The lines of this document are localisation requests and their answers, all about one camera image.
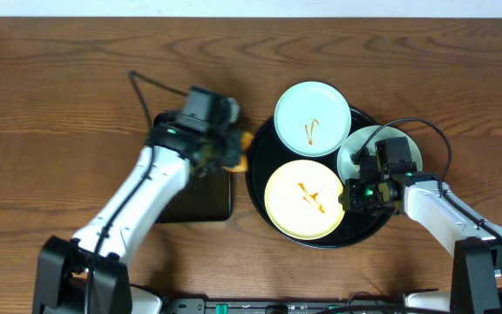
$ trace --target wire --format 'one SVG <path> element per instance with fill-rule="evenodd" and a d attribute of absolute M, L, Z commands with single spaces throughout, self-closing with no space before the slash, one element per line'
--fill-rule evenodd
<path fill-rule="evenodd" d="M 315 314 L 351 313 L 352 311 L 392 311 L 398 313 L 414 313 L 414 314 L 451 314 L 448 311 L 413 308 L 402 305 L 350 305 L 330 310 L 318 311 Z"/>
<path fill-rule="evenodd" d="M 373 137 L 375 137 L 375 135 L 377 133 L 379 133 L 379 131 L 381 131 L 386 126 L 390 126 L 390 125 L 393 125 L 393 124 L 396 124 L 396 123 L 399 123 L 399 122 L 407 122 L 407 121 L 417 121 L 417 122 L 424 123 L 427 126 L 430 126 L 444 140 L 444 143 L 446 145 L 446 149 L 447 149 L 447 152 L 448 152 L 448 156 L 447 156 L 446 164 L 444 165 L 443 173 L 441 173 L 441 176 L 438 179 L 439 194 L 442 195 L 460 213 L 462 213 L 463 215 L 465 215 L 466 217 L 468 217 L 468 219 L 470 219 L 471 221 L 473 221 L 474 223 L 476 223 L 481 229 L 487 231 L 490 235 L 494 236 L 495 239 L 497 240 L 497 242 L 502 245 L 502 235 L 500 235 L 497 231 L 495 231 L 491 227 L 485 225 L 485 220 L 479 220 L 478 218 L 476 218 L 472 214 L 470 214 L 467 210 L 465 210 L 460 205 L 458 205 L 447 194 L 448 190 L 444 190 L 443 189 L 444 176 L 449 171 L 449 167 L 451 166 L 451 163 L 452 163 L 452 148 L 451 148 L 451 143 L 446 138 L 446 135 L 444 135 L 443 131 L 441 131 L 437 126 L 435 126 L 434 124 L 432 124 L 430 121 L 428 121 L 426 119 L 421 119 L 421 118 L 402 118 L 402 119 L 396 119 L 396 120 L 391 121 L 391 122 L 389 122 L 389 123 L 387 123 L 387 124 L 385 124 L 383 126 L 380 126 L 377 130 L 375 130 L 375 132 L 373 132 L 373 134 L 365 141 L 365 143 L 363 143 L 362 147 L 357 151 L 356 155 L 353 158 L 354 163 L 357 162 L 357 159 L 359 158 L 359 153 L 361 153 L 364 150 L 364 148 L 369 144 L 370 140 L 372 140 Z"/>
<path fill-rule="evenodd" d="M 354 293 L 349 299 L 348 299 L 348 302 L 346 302 L 346 306 L 350 306 L 352 305 L 352 301 L 354 301 L 354 299 L 360 295 L 360 294 L 363 294 L 363 295 L 366 295 L 370 298 L 373 298 L 373 296 L 367 292 L 367 291 L 358 291 L 356 293 Z"/>
<path fill-rule="evenodd" d="M 145 98 L 143 97 L 143 93 L 142 93 L 142 91 L 139 88 L 139 84 L 137 84 L 137 79 L 136 78 L 142 79 L 143 81 L 145 81 L 148 84 L 152 84 L 154 86 L 157 86 L 159 88 L 162 88 L 164 90 L 167 90 L 169 92 L 172 92 L 172 93 L 180 95 L 180 96 L 186 97 L 187 93 L 186 92 L 182 92 L 182 91 L 180 91 L 178 89 L 175 89 L 175 88 L 173 88 L 171 86 L 168 86 L 166 84 L 160 83 L 159 81 L 157 81 L 155 79 L 148 78 L 148 77 L 140 74 L 139 72 L 136 72 L 136 71 L 133 71 L 133 70 L 129 71 L 129 79 L 131 80 L 132 88 L 137 93 L 137 97 L 139 98 L 140 103 L 144 104 L 143 105 L 143 110 L 145 111 L 145 116 L 146 116 L 146 120 L 148 122 L 148 127 L 152 130 L 153 129 L 153 120 L 152 120 L 152 118 L 150 116 L 150 112 L 148 111 L 148 106 L 146 105 Z"/>
<path fill-rule="evenodd" d="M 131 80 L 132 83 L 132 88 L 133 90 L 137 93 L 137 97 L 139 98 L 140 105 L 143 108 L 143 111 L 145 112 L 146 116 L 146 122 L 148 123 L 148 129 L 149 132 L 152 131 L 153 129 L 153 120 L 150 116 L 150 112 L 148 110 L 148 105 L 146 104 L 145 97 L 143 96 L 142 91 L 139 88 L 139 84 L 137 84 L 136 78 L 142 79 L 147 83 L 150 83 L 152 85 L 155 85 L 157 87 L 160 87 L 162 89 L 165 89 L 169 92 L 173 92 L 175 94 L 178 94 L 180 96 L 187 96 L 186 92 L 179 91 L 175 88 L 172 88 L 168 85 L 162 84 L 156 80 L 153 80 L 151 78 L 147 78 L 146 76 L 136 72 L 136 71 L 129 71 L 129 79 Z M 102 227 L 100 230 L 100 235 L 98 236 L 98 241 L 96 242 L 96 247 L 94 248 L 94 252 L 92 253 L 92 260 L 91 264 L 88 268 L 88 277 L 86 278 L 86 289 L 85 289 L 85 314 L 90 314 L 91 312 L 91 298 L 92 298 L 92 287 L 94 285 L 94 270 L 96 269 L 96 263 L 99 259 L 99 252 L 102 249 L 102 244 L 104 243 L 104 240 L 106 237 L 108 237 L 108 232 L 110 231 L 110 228 L 113 225 L 113 222 L 115 219 L 119 216 L 125 205 L 131 200 L 132 196 L 137 193 L 137 190 L 140 188 L 140 186 L 143 185 L 146 179 L 150 178 L 150 172 L 153 169 L 153 163 L 154 163 L 154 147 L 151 147 L 151 157 L 148 163 L 148 168 L 146 171 L 143 173 L 142 177 L 140 178 L 139 182 L 133 188 L 133 190 L 129 193 L 129 195 L 119 204 L 118 208 L 113 212 L 112 216 L 110 219 L 107 221 L 107 223 Z"/>

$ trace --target small plate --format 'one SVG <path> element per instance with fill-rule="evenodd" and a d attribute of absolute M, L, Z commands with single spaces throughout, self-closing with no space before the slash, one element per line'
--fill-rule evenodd
<path fill-rule="evenodd" d="M 365 143 L 365 141 L 375 132 L 380 126 L 366 126 L 362 129 L 359 129 L 353 132 L 348 139 L 344 141 L 342 147 L 338 151 L 338 158 L 336 166 L 338 168 L 338 175 L 340 176 L 340 180 L 345 182 L 346 179 L 353 178 L 359 179 L 359 173 L 356 170 L 356 166 L 352 163 L 352 159 L 350 156 L 352 154 L 357 153 L 357 150 L 360 149 Z M 389 139 L 393 137 L 405 136 L 408 139 L 408 144 L 410 146 L 410 153 L 412 159 L 416 162 L 417 171 L 422 170 L 422 154 L 419 152 L 419 148 L 417 148 L 416 143 L 413 139 L 410 138 L 406 133 L 394 128 L 387 126 L 383 130 L 379 131 L 373 139 L 370 140 L 370 143 L 367 144 L 367 149 L 370 151 L 370 154 L 375 154 L 375 143 L 379 140 Z"/>
<path fill-rule="evenodd" d="M 334 87 L 303 82 L 290 87 L 278 100 L 275 128 L 294 153 L 320 157 L 334 152 L 348 137 L 348 102 Z"/>
<path fill-rule="evenodd" d="M 331 233 L 344 217 L 338 202 L 344 186 L 322 163 L 294 160 L 279 167 L 265 190 L 267 213 L 288 236 L 315 240 Z"/>

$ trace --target yellow object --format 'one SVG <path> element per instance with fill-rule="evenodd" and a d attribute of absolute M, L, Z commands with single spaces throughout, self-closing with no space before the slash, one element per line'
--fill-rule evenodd
<path fill-rule="evenodd" d="M 249 132 L 243 133 L 241 136 L 241 150 L 243 151 L 243 155 L 240 157 L 240 164 L 232 168 L 224 167 L 224 169 L 231 173 L 246 172 L 248 170 L 248 158 L 245 156 L 245 152 L 251 146 L 253 137 L 253 134 Z"/>
<path fill-rule="evenodd" d="M 326 236 L 344 217 L 338 196 L 344 186 L 329 168 L 311 160 L 291 161 L 268 180 L 265 207 L 288 236 L 314 240 Z"/>

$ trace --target wood grain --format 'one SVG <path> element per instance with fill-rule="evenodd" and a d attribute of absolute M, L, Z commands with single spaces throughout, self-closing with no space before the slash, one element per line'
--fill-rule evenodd
<path fill-rule="evenodd" d="M 41 245 L 88 222 L 132 169 L 146 124 L 131 69 L 236 97 L 251 131 L 307 79 L 380 121 L 429 119 L 450 137 L 455 193 L 502 225 L 502 20 L 0 18 L 0 313 L 31 310 Z M 155 113 L 183 104 L 144 92 Z M 440 139 L 403 130 L 440 171 Z M 156 226 L 130 276 L 168 294 L 337 299 L 448 290 L 451 266 L 405 217 L 347 249 L 294 244 L 238 175 L 228 221 Z"/>

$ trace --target round black tray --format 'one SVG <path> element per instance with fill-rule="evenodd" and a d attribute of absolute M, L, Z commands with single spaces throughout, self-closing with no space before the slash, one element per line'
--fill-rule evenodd
<path fill-rule="evenodd" d="M 350 107 L 352 125 L 349 133 L 377 123 L 361 110 Z M 315 240 L 300 240 L 281 232 L 270 220 L 265 209 L 265 188 L 268 179 L 280 166 L 293 160 L 314 160 L 329 167 L 336 175 L 336 158 L 338 150 L 323 157 L 305 157 L 290 151 L 278 138 L 274 119 L 270 118 L 261 126 L 255 135 L 248 152 L 249 170 L 247 185 L 251 201 L 261 217 L 272 228 L 288 239 L 314 248 L 335 249 L 344 248 L 359 243 L 375 234 L 391 217 L 391 214 L 368 215 L 349 212 L 342 222 L 330 234 Z"/>

